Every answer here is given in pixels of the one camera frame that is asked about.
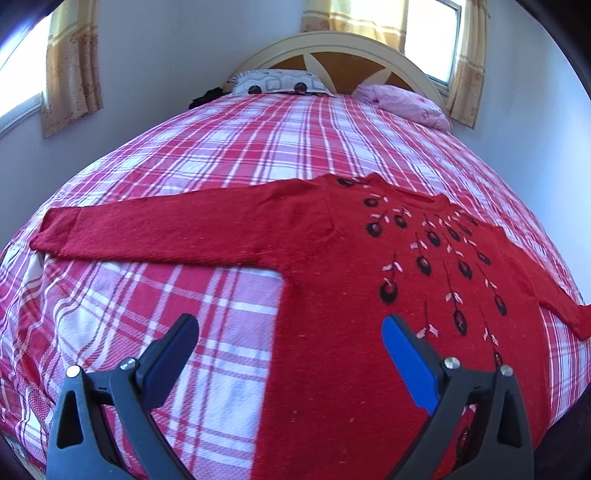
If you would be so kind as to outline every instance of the silver bolt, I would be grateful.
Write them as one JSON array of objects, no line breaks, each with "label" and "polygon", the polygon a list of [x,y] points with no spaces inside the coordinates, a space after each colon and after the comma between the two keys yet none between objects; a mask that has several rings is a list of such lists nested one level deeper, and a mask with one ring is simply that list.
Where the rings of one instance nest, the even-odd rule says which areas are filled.
[{"label": "silver bolt", "polygon": [[513,376],[513,369],[509,365],[501,365],[501,375],[503,377],[511,377]]},{"label": "silver bolt", "polygon": [[449,370],[457,370],[460,368],[460,361],[454,356],[448,356],[444,361],[443,365],[446,366]]},{"label": "silver bolt", "polygon": [[134,367],[135,367],[135,358],[126,358],[119,365],[119,368],[121,370],[131,370]]},{"label": "silver bolt", "polygon": [[66,375],[70,378],[74,378],[80,373],[80,367],[78,365],[71,365],[66,370]]}]

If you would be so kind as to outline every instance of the beige curtain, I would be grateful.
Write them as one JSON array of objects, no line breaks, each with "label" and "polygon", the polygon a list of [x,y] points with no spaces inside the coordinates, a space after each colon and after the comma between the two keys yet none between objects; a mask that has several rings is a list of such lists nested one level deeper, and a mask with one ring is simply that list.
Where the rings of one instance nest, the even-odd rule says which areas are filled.
[{"label": "beige curtain", "polygon": [[463,39],[447,108],[457,122],[474,128],[480,107],[486,60],[486,0],[466,0]]},{"label": "beige curtain", "polygon": [[357,33],[404,51],[408,0],[306,0],[302,32]]},{"label": "beige curtain", "polygon": [[103,108],[98,68],[98,0],[66,0],[51,15],[43,136]]}]

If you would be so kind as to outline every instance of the pink leaf embroidery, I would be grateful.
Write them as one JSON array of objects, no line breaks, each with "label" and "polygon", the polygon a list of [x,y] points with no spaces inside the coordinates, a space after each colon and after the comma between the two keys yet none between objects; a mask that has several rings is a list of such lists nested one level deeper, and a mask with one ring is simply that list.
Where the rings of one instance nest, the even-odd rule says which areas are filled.
[{"label": "pink leaf embroidery", "polygon": [[439,330],[437,330],[433,325],[429,323],[429,332],[439,338]]}]

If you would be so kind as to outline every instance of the wooden headboard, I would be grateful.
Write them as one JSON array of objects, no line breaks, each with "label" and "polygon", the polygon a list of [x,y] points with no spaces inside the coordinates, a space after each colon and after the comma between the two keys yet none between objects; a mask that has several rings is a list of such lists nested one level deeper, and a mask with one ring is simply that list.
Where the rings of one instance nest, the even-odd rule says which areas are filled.
[{"label": "wooden headboard", "polygon": [[[361,83],[396,85],[429,98],[444,109],[433,82],[390,47],[352,33],[307,32],[255,53],[232,74],[256,69],[309,70],[333,93],[351,94]],[[226,84],[229,90],[232,85]]]}]

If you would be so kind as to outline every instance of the plaid bedspread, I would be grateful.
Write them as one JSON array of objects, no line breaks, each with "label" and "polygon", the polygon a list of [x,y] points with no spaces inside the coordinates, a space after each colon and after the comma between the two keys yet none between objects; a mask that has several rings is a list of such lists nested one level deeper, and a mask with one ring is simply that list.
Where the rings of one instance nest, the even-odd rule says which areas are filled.
[{"label": "plaid bedspread", "polygon": [[[538,220],[457,139],[347,96],[222,98],[147,131],[81,171],[6,247],[0,257],[0,427],[44,463],[66,368],[113,368],[189,312],[199,319],[202,337],[153,416],[196,477],[248,479],[281,277],[249,268],[61,261],[32,252],[28,240],[50,206],[373,171],[402,187],[443,192],[503,226],[579,298]],[[224,221],[219,219],[218,228]],[[547,334],[540,341],[551,352],[556,421],[591,381],[591,343],[579,342],[543,309],[540,321]],[[140,473],[120,421],[113,412],[109,419],[125,462]]]}]

